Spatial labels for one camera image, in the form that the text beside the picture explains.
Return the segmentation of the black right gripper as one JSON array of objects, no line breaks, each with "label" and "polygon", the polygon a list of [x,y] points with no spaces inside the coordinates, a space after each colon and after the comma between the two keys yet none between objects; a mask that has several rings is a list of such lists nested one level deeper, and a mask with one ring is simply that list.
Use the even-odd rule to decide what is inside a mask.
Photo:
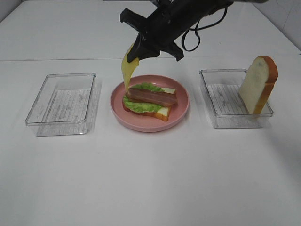
[{"label": "black right gripper", "polygon": [[183,50],[175,40],[205,16],[233,4],[230,0],[154,0],[157,9],[143,17],[129,9],[120,14],[120,21],[138,31],[133,46],[127,53],[127,62],[158,57],[166,52],[176,61]]}]

